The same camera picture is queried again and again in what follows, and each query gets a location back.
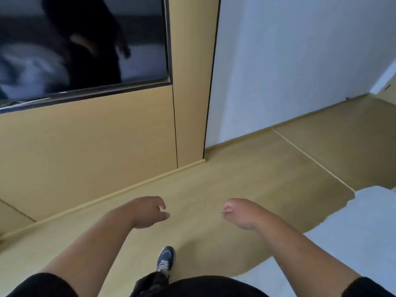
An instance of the television screen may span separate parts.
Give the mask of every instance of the television screen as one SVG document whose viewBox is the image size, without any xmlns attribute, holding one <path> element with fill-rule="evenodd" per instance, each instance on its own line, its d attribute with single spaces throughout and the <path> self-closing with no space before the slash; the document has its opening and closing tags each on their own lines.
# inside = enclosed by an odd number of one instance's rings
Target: television screen
<svg viewBox="0 0 396 297">
<path fill-rule="evenodd" d="M 0 0 L 0 103 L 168 78 L 163 0 Z"/>
</svg>

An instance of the black frame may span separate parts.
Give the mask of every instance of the black frame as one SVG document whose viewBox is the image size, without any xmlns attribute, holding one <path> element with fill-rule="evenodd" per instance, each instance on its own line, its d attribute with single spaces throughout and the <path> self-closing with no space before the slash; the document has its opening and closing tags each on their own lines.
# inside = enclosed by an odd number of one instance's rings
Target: black frame
<svg viewBox="0 0 396 297">
<path fill-rule="evenodd" d="M 159 83 L 159 84 L 150 84 L 150 83 L 152 83 L 152 81 L 146 82 L 146 83 L 143 82 L 143 83 L 139 83 L 139 84 L 113 84 L 113 85 L 106 85 L 106 86 L 102 86 L 102 87 L 74 90 L 74 91 L 70 91 L 70 92 L 66 92 L 66 93 L 55 93 L 55 94 L 59 94 L 60 96 L 48 97 L 47 100 L 42 100 L 42 102 L 40 102 L 40 98 L 38 98 L 37 103 L 31 103 L 31 104 L 27 103 L 27 104 L 21 104 L 20 106 L 17 106 L 17 107 L 4 108 L 4 109 L 0 110 L 0 114 L 5 114 L 7 112 L 20 111 L 20 110 L 25 110 L 25 109 L 31 109 L 31 108 L 38 108 L 38 107 L 43 107 L 43 106 L 50 106 L 50 105 L 55 105 L 55 104 L 62 104 L 62 103 L 98 98 L 98 97 L 109 96 L 109 95 L 113 95 L 113 94 L 122 94 L 122 93 L 128 93 L 128 92 L 132 92 L 132 91 L 140 91 L 142 89 L 152 89 L 155 87 L 173 85 L 169 0 L 162 0 L 162 9 L 163 9 L 163 13 L 165 14 L 165 23 L 164 23 L 164 34 L 165 34 L 165 39 L 166 39 L 165 49 L 166 49 L 166 53 L 167 53 L 166 60 L 167 60 L 167 67 L 168 67 L 170 81 L 164 82 L 164 83 Z"/>
</svg>

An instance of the foot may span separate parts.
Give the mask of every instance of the foot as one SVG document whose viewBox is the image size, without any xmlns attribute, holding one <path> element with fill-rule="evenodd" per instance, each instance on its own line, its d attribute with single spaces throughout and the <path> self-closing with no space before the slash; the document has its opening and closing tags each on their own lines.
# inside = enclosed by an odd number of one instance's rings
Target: foot
<svg viewBox="0 0 396 297">
<path fill-rule="evenodd" d="M 161 250 L 157 260 L 157 272 L 161 272 L 169 278 L 172 266 L 175 263 L 176 251 L 173 247 L 166 246 Z"/>
</svg>

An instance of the fist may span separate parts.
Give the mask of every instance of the fist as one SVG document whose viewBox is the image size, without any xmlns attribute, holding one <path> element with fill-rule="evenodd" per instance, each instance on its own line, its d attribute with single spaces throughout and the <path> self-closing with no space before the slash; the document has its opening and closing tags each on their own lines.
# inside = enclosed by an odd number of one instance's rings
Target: fist
<svg viewBox="0 0 396 297">
<path fill-rule="evenodd" d="M 147 228 L 169 218 L 165 212 L 165 202 L 158 196 L 140 197 L 122 207 L 124 215 L 129 215 L 133 228 Z"/>
<path fill-rule="evenodd" d="M 223 205 L 223 219 L 241 229 L 255 230 L 266 209 L 247 199 L 230 199 Z"/>
</svg>

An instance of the person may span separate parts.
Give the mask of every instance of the person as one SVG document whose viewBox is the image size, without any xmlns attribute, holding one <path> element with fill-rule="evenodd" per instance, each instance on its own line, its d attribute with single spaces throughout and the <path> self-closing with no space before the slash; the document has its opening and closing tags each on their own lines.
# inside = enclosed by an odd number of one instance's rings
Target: person
<svg viewBox="0 0 396 297">
<path fill-rule="evenodd" d="M 70 89 L 121 83 L 116 47 L 129 58 L 126 38 L 103 0 L 41 0 L 47 18 L 66 40 Z"/>
<path fill-rule="evenodd" d="M 111 210 L 8 297 L 96 297 L 127 235 L 132 229 L 168 219 L 165 208 L 160 197 L 141 197 Z M 242 229 L 255 230 L 264 239 L 297 296 L 393 296 L 252 201 L 228 200 L 223 218 Z M 267 296 L 250 285 L 221 276 L 199 276 L 169 284 L 175 256 L 172 247 L 165 247 L 157 271 L 139 280 L 131 297 Z"/>
</svg>

